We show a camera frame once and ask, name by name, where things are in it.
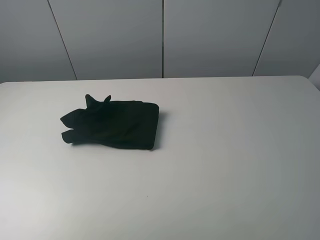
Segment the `black glove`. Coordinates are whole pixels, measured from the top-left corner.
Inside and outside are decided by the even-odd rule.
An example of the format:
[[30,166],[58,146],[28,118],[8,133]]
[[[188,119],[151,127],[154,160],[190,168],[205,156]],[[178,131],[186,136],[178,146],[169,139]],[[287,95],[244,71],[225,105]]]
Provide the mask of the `black glove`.
[[86,109],[77,109],[60,120],[73,130],[62,133],[67,143],[96,143],[119,149],[151,150],[155,144],[159,107],[142,101],[103,102],[85,96]]

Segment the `table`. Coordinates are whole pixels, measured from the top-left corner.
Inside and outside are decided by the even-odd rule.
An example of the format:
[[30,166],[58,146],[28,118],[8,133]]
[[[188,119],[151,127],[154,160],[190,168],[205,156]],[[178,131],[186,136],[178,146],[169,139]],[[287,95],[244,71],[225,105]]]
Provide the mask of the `table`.
[[[155,149],[64,143],[85,94],[157,103]],[[1,240],[316,240],[319,170],[300,76],[0,85]]]

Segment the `black fabric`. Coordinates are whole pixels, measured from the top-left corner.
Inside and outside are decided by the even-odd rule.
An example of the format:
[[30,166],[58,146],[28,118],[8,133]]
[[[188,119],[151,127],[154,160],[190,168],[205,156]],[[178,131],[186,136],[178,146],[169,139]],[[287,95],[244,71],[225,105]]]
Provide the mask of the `black fabric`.
[[159,107],[142,101],[103,102],[85,96],[86,109],[77,109],[60,120],[72,129],[62,133],[67,143],[96,143],[119,149],[151,150],[155,144]]

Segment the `white table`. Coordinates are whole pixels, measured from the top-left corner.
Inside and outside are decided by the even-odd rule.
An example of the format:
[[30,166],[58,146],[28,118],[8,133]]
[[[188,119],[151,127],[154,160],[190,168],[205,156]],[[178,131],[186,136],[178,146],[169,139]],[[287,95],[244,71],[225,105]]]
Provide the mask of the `white table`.
[[[85,94],[157,103],[157,149],[64,143]],[[319,171],[303,77],[0,85],[1,240],[319,240]]]

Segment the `table surface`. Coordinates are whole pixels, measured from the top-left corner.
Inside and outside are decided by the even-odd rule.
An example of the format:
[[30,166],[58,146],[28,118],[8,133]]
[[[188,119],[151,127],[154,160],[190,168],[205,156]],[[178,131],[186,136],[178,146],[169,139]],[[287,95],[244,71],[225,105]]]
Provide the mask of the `table surface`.
[[[158,104],[155,149],[64,143],[85,94]],[[0,84],[1,240],[318,240],[319,170],[300,76]]]

